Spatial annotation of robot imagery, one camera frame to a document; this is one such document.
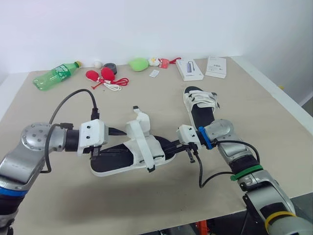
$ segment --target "table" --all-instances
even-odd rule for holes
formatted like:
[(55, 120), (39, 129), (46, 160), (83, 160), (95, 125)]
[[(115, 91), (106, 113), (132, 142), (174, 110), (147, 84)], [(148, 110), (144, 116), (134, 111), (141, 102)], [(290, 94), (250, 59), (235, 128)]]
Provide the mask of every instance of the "table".
[[(196, 60), (204, 72), (206, 60)], [(261, 165), (280, 183), (289, 197), (313, 190), (313, 137), (256, 80), (232, 59), (227, 58), (227, 77), (204, 77), (184, 82), (176, 68), (133, 72), (118, 66), (117, 78), (127, 77), (129, 86), (120, 92), (105, 87), (92, 91), (100, 119), (108, 126), (124, 129), (138, 105), (150, 116), (151, 133), (171, 141), (176, 129), (189, 124), (182, 101), (187, 86), (216, 92), (221, 106), (216, 118), (230, 120), (243, 140), (260, 152)], [(94, 85), (80, 69), (72, 78), (41, 92), (31, 80), (44, 71), (31, 72), (0, 122), (0, 153), (4, 156), (19, 142), (22, 129), (36, 121), (47, 121), (70, 92)], [(55, 122), (72, 122), (79, 128), (88, 121), (91, 101), (81, 93), (60, 110)], [(107, 147), (126, 141), (111, 137)], [(229, 170), (217, 149), (201, 150), (204, 177)], [(222, 216), (245, 209), (244, 194), (236, 182), (221, 175), (205, 188), (198, 187), (199, 166), (190, 164), (186, 153), (177, 154), (169, 164), (148, 173), (138, 169), (98, 178), (90, 172), (89, 156), (52, 153), (52, 172), (42, 174), (21, 203), (14, 224), (15, 234), (140, 234), (181, 224)]]

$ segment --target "green plastic bottle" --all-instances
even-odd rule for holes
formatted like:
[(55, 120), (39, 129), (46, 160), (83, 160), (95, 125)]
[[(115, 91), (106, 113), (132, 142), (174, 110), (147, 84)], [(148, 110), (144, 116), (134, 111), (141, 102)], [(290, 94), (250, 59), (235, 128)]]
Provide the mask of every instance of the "green plastic bottle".
[(74, 62), (73, 64), (62, 64), (44, 75), (38, 76), (33, 80), (34, 85), (41, 91), (49, 90), (53, 85), (64, 81), (71, 75), (74, 71), (81, 67), (79, 61)]

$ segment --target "white box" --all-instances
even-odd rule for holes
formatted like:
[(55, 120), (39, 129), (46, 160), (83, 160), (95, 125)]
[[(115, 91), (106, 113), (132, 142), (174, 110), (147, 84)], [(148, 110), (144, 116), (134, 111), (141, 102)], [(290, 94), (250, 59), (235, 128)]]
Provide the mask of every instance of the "white box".
[(203, 80), (203, 74), (193, 59), (177, 60), (176, 66), (184, 81)]
[(226, 77), (226, 59), (216, 56), (209, 56), (206, 65), (206, 76), (225, 78)]

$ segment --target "blue band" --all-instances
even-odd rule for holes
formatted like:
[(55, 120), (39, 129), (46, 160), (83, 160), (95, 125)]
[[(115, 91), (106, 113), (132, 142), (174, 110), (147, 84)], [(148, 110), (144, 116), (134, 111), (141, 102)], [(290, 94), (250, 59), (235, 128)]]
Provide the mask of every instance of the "blue band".
[(27, 194), (27, 192), (28, 191), (15, 191), (15, 190), (10, 190), (10, 189), (0, 187), (0, 194), (12, 196), (12, 197), (25, 196)]
[(203, 126), (199, 126), (198, 130), (199, 130), (200, 133), (202, 134), (202, 136), (203, 136), (203, 138), (204, 138), (204, 140), (205, 140), (205, 142), (206, 142), (207, 148), (208, 148), (208, 149), (212, 149), (213, 147), (212, 147), (212, 145), (211, 145), (211, 141), (210, 141), (209, 137), (207, 136), (204, 127), (203, 127)]

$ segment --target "black cable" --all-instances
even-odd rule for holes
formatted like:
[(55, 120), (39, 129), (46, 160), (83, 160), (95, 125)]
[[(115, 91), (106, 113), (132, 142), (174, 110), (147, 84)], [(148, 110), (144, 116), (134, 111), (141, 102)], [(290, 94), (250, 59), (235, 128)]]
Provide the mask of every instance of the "black cable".
[(61, 101), (61, 103), (58, 105), (58, 107), (55, 109), (55, 111), (52, 114), (52, 117), (49, 121), (49, 124), (53, 123), (53, 120), (55, 118), (55, 116), (57, 115), (58, 111), (60, 110), (60, 108), (62, 107), (62, 105), (69, 99), (71, 98), (73, 95), (80, 93), (80, 92), (87, 92), (90, 96), (91, 96), (91, 100), (92, 100), (92, 104), (93, 104), (93, 108), (97, 109), (97, 104), (96, 104), (96, 100), (93, 96), (93, 94), (91, 93), (91, 91), (87, 90), (87, 89), (79, 89), (77, 91), (72, 92), (71, 94), (69, 94), (67, 97), (64, 98), (64, 100)]
[(249, 143), (243, 142), (243, 141), (216, 141), (216, 142), (214, 142), (214, 144), (220, 144), (220, 143), (241, 143), (243, 145), (246, 145), (246, 146), (253, 149), (253, 151), (255, 152), (255, 155), (256, 155), (256, 160), (260, 163), (259, 152), (252, 144), (249, 144)]
[(244, 230), (246, 228), (247, 219), (248, 219), (248, 211), (246, 211), (246, 215), (245, 215), (245, 218), (244, 218), (244, 223), (243, 223), (243, 225), (241, 227), (241, 231), (240, 231), (239, 235), (243, 235), (244, 234)]
[(47, 138), (45, 140), (45, 165), (47, 166), (47, 170), (42, 170), (40, 173), (50, 173), (51, 172), (51, 165), (49, 159), (49, 143), (52, 136), (52, 132), (56, 126), (61, 126), (60, 124), (53, 124), (47, 134)]
[(200, 173), (199, 173), (199, 187), (200, 188), (203, 188), (207, 182), (209, 182), (210, 180), (212, 180), (214, 177), (216, 176), (219, 176), (219, 175), (225, 175), (225, 174), (231, 174), (233, 175), (233, 172), (231, 171), (222, 171), (222, 172), (219, 172), (219, 173), (216, 173), (212, 176), (210, 176), (209, 178), (207, 178), (204, 183), (202, 183), (202, 176), (203, 176), (203, 167), (202, 167), (202, 162), (201, 162), (201, 159), (198, 155), (198, 153), (194, 153), (194, 155), (196, 156), (197, 160), (198, 160), (198, 163), (199, 163), (199, 167), (200, 167)]

